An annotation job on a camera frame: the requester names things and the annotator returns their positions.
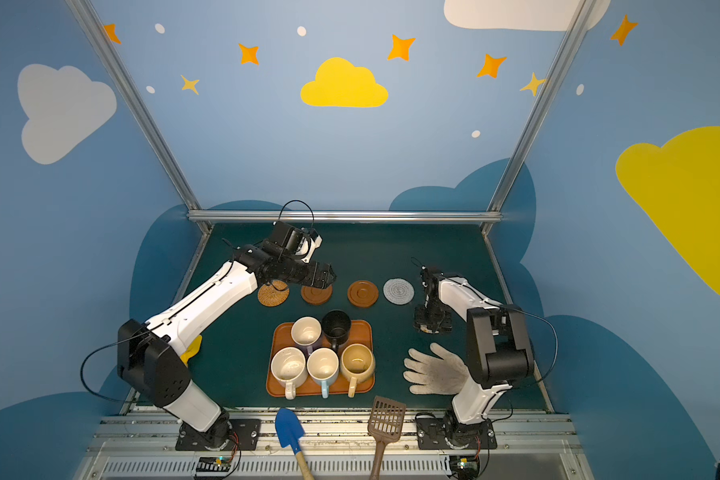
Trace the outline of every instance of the yellow mug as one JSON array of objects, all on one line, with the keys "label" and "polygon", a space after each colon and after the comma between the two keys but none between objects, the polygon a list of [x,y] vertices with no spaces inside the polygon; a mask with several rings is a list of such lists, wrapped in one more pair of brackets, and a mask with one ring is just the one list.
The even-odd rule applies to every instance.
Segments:
[{"label": "yellow mug", "polygon": [[340,369],[342,375],[349,380],[349,398],[355,396],[358,383],[363,383],[371,378],[375,367],[376,361],[373,358],[373,352],[365,345],[353,343],[344,349]]}]

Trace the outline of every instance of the dark green mat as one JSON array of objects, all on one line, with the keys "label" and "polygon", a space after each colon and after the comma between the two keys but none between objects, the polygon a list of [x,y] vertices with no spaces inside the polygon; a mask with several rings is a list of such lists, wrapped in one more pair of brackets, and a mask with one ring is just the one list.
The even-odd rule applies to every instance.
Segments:
[{"label": "dark green mat", "polygon": [[[375,395],[404,402],[409,408],[447,408],[450,396],[413,395],[403,378],[403,359],[408,349],[431,353],[430,342],[438,342],[464,358],[465,322],[453,314],[453,331],[428,335],[413,328],[414,305],[423,301],[418,268],[411,256],[428,266],[463,274],[482,293],[504,300],[488,251],[476,226],[471,225],[388,225],[318,224],[322,246],[315,258],[333,264],[338,279],[332,298],[324,305],[311,306],[291,286],[288,300],[280,306],[261,305],[256,294],[233,305],[202,333],[200,352],[190,360],[194,381],[216,402],[225,407],[357,407],[369,408]],[[267,237],[271,224],[218,224],[190,282],[191,292],[227,261],[232,245],[253,244]],[[390,278],[404,278],[415,288],[412,302],[394,305],[384,298],[382,288]],[[370,280],[379,288],[378,301],[367,309],[353,306],[347,288],[356,280]],[[370,392],[355,398],[346,395],[303,396],[295,400],[271,397],[266,391],[272,333],[283,322],[302,316],[317,319],[329,310],[341,309],[353,319],[366,320],[373,328],[376,357],[376,383]],[[508,408],[507,396],[497,408]],[[537,387],[511,395],[514,408],[544,409]]]}]

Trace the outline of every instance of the blue wall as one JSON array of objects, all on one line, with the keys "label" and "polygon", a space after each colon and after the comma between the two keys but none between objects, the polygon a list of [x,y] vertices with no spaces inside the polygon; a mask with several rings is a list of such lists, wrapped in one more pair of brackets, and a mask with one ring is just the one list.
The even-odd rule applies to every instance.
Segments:
[{"label": "blue wall", "polygon": [[[544,78],[563,37],[460,28],[443,0],[94,4],[115,24],[115,48],[206,208],[301,198],[319,209],[386,210],[411,188],[457,187],[511,155],[534,102],[521,89],[533,72]],[[393,35],[416,38],[408,62],[388,60]],[[238,44],[259,47],[259,64],[241,64]],[[496,78],[477,77],[486,54],[507,58]],[[302,86],[332,57],[369,68],[386,103],[304,103]],[[182,90],[182,75],[199,80],[198,94]]]},{"label": "blue wall", "polygon": [[[610,38],[625,14],[639,25],[620,46]],[[557,325],[550,395],[571,413],[599,480],[711,478],[720,456],[720,296],[616,176],[630,146],[712,125],[720,0],[613,0],[491,232],[513,300]],[[680,186],[687,202],[705,201],[696,187]],[[687,228],[718,234],[703,218]],[[544,371],[552,340],[532,328]]]},{"label": "blue wall", "polygon": [[[119,408],[81,392],[80,362],[130,316],[170,304],[199,233],[119,96],[71,152],[36,163],[17,90],[29,64],[114,86],[63,0],[0,2],[0,478],[31,466],[57,480],[73,474],[97,417]],[[122,397],[113,367],[114,351],[102,352],[86,378]]]}]

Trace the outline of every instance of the tray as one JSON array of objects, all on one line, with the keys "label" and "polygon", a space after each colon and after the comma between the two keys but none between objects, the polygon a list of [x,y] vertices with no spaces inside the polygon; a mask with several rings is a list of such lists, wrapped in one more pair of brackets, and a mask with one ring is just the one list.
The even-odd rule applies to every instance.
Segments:
[{"label": "tray", "polygon": [[[291,338],[292,326],[293,322],[281,323],[275,329],[275,335],[272,336],[272,350],[269,353],[270,363],[272,362],[272,358],[275,356],[275,354],[278,353],[280,350],[286,348],[287,346],[296,346],[293,342],[293,339]],[[344,351],[346,346],[353,343],[362,343],[367,348],[371,349],[371,351],[373,352],[373,334],[371,332],[370,323],[366,322],[365,320],[352,321],[352,328],[349,330],[349,340],[347,340],[347,342],[342,348],[338,349],[339,360],[342,358],[342,352]],[[331,346],[331,344],[326,340],[325,336],[322,338],[322,346]],[[358,383],[357,388],[355,389],[355,395],[357,395],[358,393],[366,393],[368,390],[372,389],[375,381],[376,373],[374,372],[370,379],[365,380],[363,383]],[[269,365],[267,365],[266,369],[266,390],[269,395],[274,397],[284,398],[286,396],[286,388],[280,385],[280,383],[275,380],[275,377],[272,376],[272,370],[269,369]],[[344,378],[344,375],[339,373],[336,381],[333,383],[333,385],[330,386],[330,388],[328,388],[328,394],[334,395],[342,393],[344,395],[349,393],[349,380]],[[312,380],[310,376],[307,377],[306,382],[304,382],[302,386],[296,389],[296,396],[307,395],[322,395],[320,385],[315,383],[315,381]]]}]

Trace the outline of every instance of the blue shovel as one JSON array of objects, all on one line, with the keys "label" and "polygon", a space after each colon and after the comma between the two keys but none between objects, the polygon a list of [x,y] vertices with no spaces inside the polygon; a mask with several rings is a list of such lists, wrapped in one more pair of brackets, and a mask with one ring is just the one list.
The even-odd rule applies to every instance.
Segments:
[{"label": "blue shovel", "polygon": [[275,417],[275,430],[277,437],[280,439],[280,446],[291,446],[293,454],[296,455],[298,467],[302,470],[304,480],[315,480],[309,471],[307,460],[304,459],[302,448],[298,446],[298,439],[304,436],[304,428],[298,421],[298,417],[288,408],[280,408]]}]

